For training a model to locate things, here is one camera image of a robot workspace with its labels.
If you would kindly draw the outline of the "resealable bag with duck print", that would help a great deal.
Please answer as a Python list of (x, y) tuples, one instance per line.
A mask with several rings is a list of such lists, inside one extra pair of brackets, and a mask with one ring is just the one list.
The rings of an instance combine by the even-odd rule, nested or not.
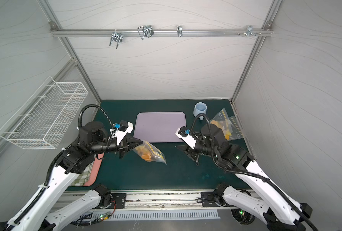
[(133, 149), (133, 151), (147, 162), (159, 162), (167, 164), (166, 158), (161, 150), (147, 141)]

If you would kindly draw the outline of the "resealable bag table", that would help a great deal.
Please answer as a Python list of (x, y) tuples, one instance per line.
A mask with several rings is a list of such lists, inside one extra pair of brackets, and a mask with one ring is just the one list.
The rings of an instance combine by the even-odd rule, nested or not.
[(233, 124), (225, 108), (223, 108), (211, 121), (211, 124), (223, 131), (224, 137), (228, 141), (233, 140)]

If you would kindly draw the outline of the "clear resealable bag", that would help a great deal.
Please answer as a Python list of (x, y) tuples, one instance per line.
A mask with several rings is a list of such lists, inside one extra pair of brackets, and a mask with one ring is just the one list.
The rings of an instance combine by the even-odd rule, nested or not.
[(232, 131), (231, 131), (231, 136), (230, 140), (238, 140), (242, 139), (244, 137), (241, 129), (239, 128), (238, 121), (235, 116), (229, 117), (230, 122), (232, 124)]

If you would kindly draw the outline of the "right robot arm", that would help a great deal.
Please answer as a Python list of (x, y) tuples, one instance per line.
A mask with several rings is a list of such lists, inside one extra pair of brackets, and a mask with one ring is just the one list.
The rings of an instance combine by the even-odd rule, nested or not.
[(258, 195), (255, 198), (249, 192), (220, 183), (213, 191), (216, 205), (235, 206), (238, 212), (236, 219), (249, 214), (253, 219), (261, 220), (270, 231), (304, 231), (305, 223), (312, 230), (317, 230), (310, 221), (310, 205), (300, 203), (282, 191), (249, 152), (229, 143), (223, 130), (206, 114), (200, 113), (197, 117), (203, 117), (206, 125), (201, 131), (195, 131), (194, 127), (178, 128), (175, 134), (185, 143), (179, 148), (195, 163), (199, 162), (199, 156), (211, 157), (217, 168), (236, 175)]

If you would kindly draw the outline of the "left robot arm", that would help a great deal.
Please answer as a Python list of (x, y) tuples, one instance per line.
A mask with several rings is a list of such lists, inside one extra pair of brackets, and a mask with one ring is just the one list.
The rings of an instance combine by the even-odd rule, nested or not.
[(100, 184), (80, 199), (51, 212), (61, 195), (99, 154), (118, 153), (122, 158), (127, 152), (143, 144), (142, 140), (131, 136), (133, 124), (127, 121), (110, 123), (109, 132), (99, 121), (82, 125), (83, 114), (91, 107), (108, 117), (105, 110), (95, 104), (81, 109), (77, 138), (53, 159), (44, 183), (39, 185), (38, 191), (28, 203), (9, 221), (0, 222), (0, 231), (60, 231), (90, 209), (115, 206), (111, 190)]

